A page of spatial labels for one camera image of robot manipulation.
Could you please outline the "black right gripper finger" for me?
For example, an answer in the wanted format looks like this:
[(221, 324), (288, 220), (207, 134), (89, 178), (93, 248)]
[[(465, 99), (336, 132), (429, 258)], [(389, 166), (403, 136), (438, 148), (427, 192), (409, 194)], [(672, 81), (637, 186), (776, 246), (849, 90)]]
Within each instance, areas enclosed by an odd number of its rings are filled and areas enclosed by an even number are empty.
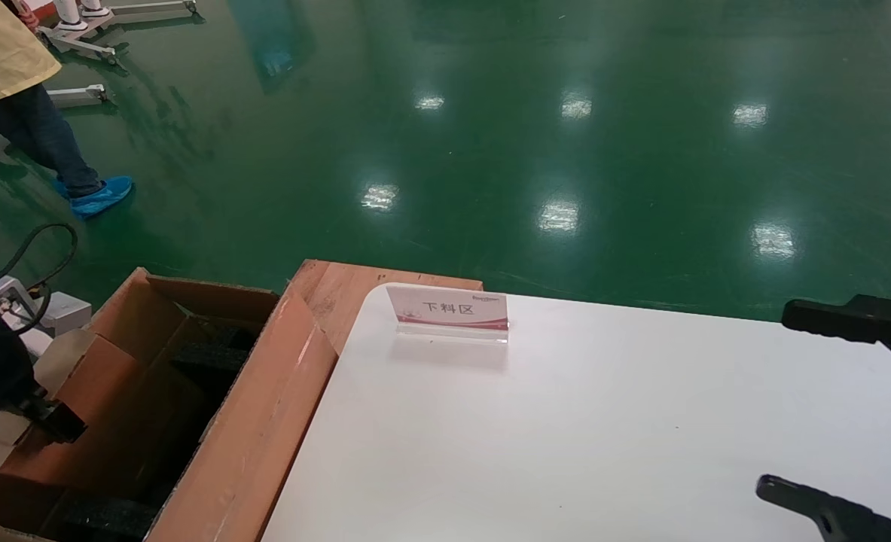
[(891, 519), (811, 486), (765, 474), (756, 496), (816, 524), (824, 541), (891, 541)]
[(891, 351), (891, 299), (858, 294), (844, 305), (790, 300), (782, 326), (855, 343), (882, 343)]

